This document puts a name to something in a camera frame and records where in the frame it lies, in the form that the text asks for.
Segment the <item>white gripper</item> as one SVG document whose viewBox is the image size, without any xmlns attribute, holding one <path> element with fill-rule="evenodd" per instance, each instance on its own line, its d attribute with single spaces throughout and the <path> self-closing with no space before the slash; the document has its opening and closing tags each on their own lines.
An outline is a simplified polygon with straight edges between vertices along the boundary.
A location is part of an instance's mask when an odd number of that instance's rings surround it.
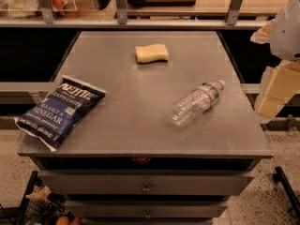
<svg viewBox="0 0 300 225">
<path fill-rule="evenodd" d="M 271 54 L 282 59 L 262 74 L 259 95 L 254 104 L 259 123 L 273 120 L 300 91 L 300 0 L 289 0 L 274 20 L 254 32 L 250 41 L 270 42 Z"/>
</svg>

